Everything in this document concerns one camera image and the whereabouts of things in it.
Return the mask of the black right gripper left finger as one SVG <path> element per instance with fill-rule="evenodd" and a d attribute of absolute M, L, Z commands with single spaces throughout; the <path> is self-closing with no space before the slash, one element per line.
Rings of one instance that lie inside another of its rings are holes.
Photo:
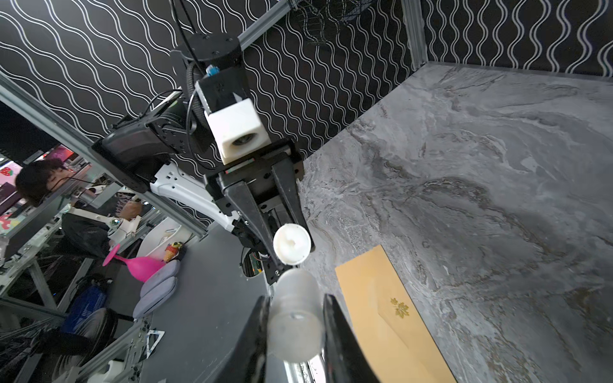
<path fill-rule="evenodd" d="M 260 296 L 215 382 L 265 382 L 270 298 Z"/>

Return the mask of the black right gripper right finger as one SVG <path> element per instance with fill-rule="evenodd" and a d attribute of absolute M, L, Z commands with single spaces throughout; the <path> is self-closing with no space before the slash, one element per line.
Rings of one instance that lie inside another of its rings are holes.
<path fill-rule="evenodd" d="M 370 368 L 337 299 L 323 298 L 324 367 L 327 382 L 379 382 Z"/>

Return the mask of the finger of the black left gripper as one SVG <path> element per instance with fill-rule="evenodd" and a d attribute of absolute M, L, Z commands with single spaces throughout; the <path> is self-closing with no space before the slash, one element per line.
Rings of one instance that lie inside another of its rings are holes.
<path fill-rule="evenodd" d="M 287 215 L 291 219 L 291 223 L 298 224 L 306 229 L 307 234 L 310 235 L 307 221 L 303 215 L 295 180 L 295 168 L 291 159 L 286 157 L 274 164 L 272 166 L 272 175 L 275 178 L 277 191 L 283 201 Z"/>
<path fill-rule="evenodd" d="M 232 233 L 245 247 L 266 255 L 270 261 L 278 261 L 273 248 L 271 221 L 261 207 L 277 196 L 274 180 L 222 179 L 221 191 L 228 208 L 239 213 L 238 227 Z"/>

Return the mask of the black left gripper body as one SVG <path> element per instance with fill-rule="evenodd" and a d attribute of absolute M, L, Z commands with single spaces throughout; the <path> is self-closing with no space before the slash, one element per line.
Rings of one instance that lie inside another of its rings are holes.
<path fill-rule="evenodd" d="M 294 164 L 295 180 L 302 178 L 304 174 L 303 158 L 295 148 L 295 143 L 290 139 L 278 140 L 231 164 L 207 173 L 205 190 L 211 196 L 212 208 L 205 215 L 211 219 L 221 220 L 223 218 L 232 219 L 236 213 L 237 219 L 239 219 L 239 213 L 231 211 L 226 204 L 221 191 L 221 180 L 273 179 L 275 181 L 272 175 L 272 166 L 286 157 L 289 157 Z M 264 212 L 267 214 L 278 205 L 284 207 L 277 191 L 277 196 L 270 199 L 267 204 L 262 204 L 261 207 L 265 209 Z"/>

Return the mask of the brown paper envelope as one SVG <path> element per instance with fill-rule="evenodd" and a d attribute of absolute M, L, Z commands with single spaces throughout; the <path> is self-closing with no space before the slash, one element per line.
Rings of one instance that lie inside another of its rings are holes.
<path fill-rule="evenodd" d="M 335 272 L 354 334 L 379 381 L 456 381 L 382 246 Z"/>

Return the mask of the white glue stick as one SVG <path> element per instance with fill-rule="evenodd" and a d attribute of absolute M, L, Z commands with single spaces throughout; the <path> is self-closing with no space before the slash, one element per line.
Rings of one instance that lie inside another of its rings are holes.
<path fill-rule="evenodd" d="M 307 229 L 286 223 L 274 235 L 273 248 L 278 260 L 289 266 L 303 263 L 311 253 L 311 236 Z"/>

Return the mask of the translucent glue stick cap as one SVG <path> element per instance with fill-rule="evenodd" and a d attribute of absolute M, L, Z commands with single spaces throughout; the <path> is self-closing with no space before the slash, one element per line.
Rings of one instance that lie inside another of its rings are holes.
<path fill-rule="evenodd" d="M 323 348 L 322 293 L 312 274 L 285 272 L 275 288 L 268 318 L 268 349 L 284 362 L 307 362 Z"/>

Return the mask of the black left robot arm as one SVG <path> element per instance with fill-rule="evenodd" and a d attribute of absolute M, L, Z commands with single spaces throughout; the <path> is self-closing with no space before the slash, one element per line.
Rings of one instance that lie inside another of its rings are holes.
<path fill-rule="evenodd" d="M 183 81 L 91 148 L 124 186 L 172 199 L 236 236 L 269 284 L 313 252 L 297 183 L 303 158 L 272 141 L 250 96 L 236 36 L 195 34 L 171 53 Z"/>

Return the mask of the white storage tray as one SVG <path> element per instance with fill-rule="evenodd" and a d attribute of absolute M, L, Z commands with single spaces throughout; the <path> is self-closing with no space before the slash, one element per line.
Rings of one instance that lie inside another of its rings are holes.
<path fill-rule="evenodd" d="M 188 228 L 171 218 L 166 218 L 145 236 L 136 257 L 149 257 L 163 261 L 166 247 L 169 244 L 177 242 L 185 244 L 192 236 L 193 233 Z"/>

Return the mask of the grey padded cushion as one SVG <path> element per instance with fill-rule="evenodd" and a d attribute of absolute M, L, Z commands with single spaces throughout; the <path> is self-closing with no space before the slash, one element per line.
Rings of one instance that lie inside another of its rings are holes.
<path fill-rule="evenodd" d="M 180 260 L 174 259 L 163 266 L 159 271 L 152 275 L 140 289 L 140 297 L 143 298 L 153 288 L 164 282 L 166 279 L 176 277 L 180 270 Z"/>
<path fill-rule="evenodd" d="M 132 317 L 142 319 L 165 303 L 177 288 L 177 277 L 169 277 L 157 283 L 146 282 L 140 291 L 140 300 L 134 307 Z"/>

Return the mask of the pink plastic object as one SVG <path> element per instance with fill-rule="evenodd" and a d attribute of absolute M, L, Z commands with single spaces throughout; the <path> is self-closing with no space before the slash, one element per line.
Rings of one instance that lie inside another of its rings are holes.
<path fill-rule="evenodd" d="M 102 266 L 108 266 L 113 260 L 119 260 L 127 266 L 129 272 L 134 279 L 140 282 L 147 282 L 154 274 L 165 266 L 163 261 L 151 259 L 149 257 L 137 257 L 127 259 L 118 255 L 121 245 L 115 245 L 110 253 L 108 253 Z"/>

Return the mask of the person at desk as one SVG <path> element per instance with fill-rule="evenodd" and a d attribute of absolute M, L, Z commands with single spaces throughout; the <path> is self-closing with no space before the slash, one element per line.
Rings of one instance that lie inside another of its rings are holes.
<path fill-rule="evenodd" d="M 27 202 L 38 207 L 62 185 L 75 180 L 74 173 L 66 168 L 62 161 L 51 159 L 27 164 L 16 176 L 15 186 Z M 122 192 L 108 199 L 101 207 L 87 206 L 81 201 L 72 203 L 61 201 L 62 231 L 67 243 L 80 255 L 99 259 L 104 259 L 114 246 L 108 237 L 108 226 L 70 213 L 67 206 L 128 221 L 143 215 L 151 208 L 143 204 L 134 194 Z"/>

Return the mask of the aluminium frame corner post left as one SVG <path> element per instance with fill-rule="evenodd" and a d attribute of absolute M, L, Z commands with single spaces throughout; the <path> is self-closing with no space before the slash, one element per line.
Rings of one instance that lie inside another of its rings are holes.
<path fill-rule="evenodd" d="M 413 71 L 417 71 L 428 62 L 425 22 L 422 17 L 421 2 L 419 0 L 401 0 L 401 4 L 412 60 L 411 68 Z"/>

